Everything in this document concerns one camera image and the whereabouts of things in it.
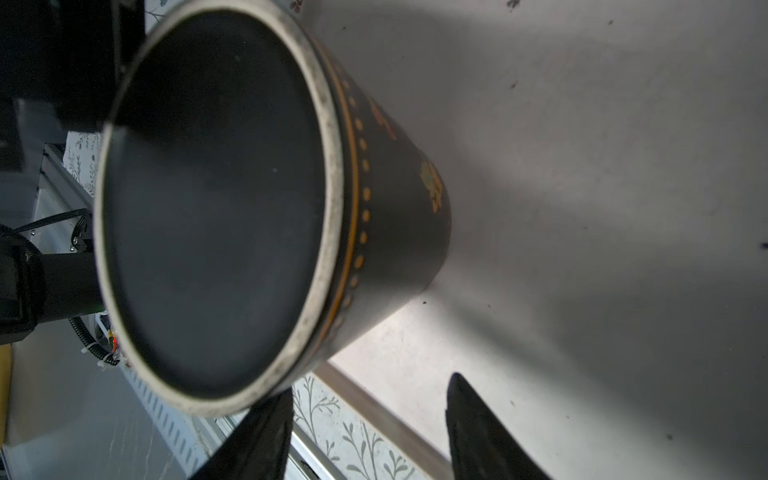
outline cup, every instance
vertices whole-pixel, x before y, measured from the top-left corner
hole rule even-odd
[[[102,296],[137,374],[186,412],[288,389],[445,259],[435,165],[269,0],[169,13],[102,142]]]

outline ceramic mug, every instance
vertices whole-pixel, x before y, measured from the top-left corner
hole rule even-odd
[[[423,291],[449,245],[435,166],[268,0],[191,0],[105,124],[99,282],[137,374],[186,412],[288,389]]]

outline black cable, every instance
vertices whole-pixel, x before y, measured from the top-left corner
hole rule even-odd
[[[84,215],[88,215],[90,212],[91,211],[88,208],[81,208],[78,210],[64,212],[62,214],[51,215],[50,217],[41,218],[40,220],[36,220],[32,223],[27,223],[26,225],[16,228],[13,230],[13,233],[21,233],[27,230],[32,230],[33,228],[45,227],[51,223],[61,222],[63,220],[69,220],[76,217],[82,217]]]
[[[114,356],[105,350],[103,346],[96,343],[96,340],[91,335],[91,332],[88,332],[88,329],[85,328],[85,324],[83,323],[82,318],[79,316],[70,318],[69,324],[72,325],[72,329],[75,333],[78,334],[80,341],[83,342],[85,348],[87,348],[88,351],[93,354],[93,356],[108,365],[117,366],[120,363],[120,360],[114,358]]]

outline upside-down cup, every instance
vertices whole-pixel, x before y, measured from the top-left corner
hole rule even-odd
[[[102,138],[99,283],[137,374],[186,412],[288,389],[423,291],[448,194],[406,133],[268,0],[191,0]]]

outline wooden edge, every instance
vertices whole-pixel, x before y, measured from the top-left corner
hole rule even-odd
[[[325,362],[313,373],[419,470],[435,480],[453,480],[451,462],[442,453],[335,366]]]

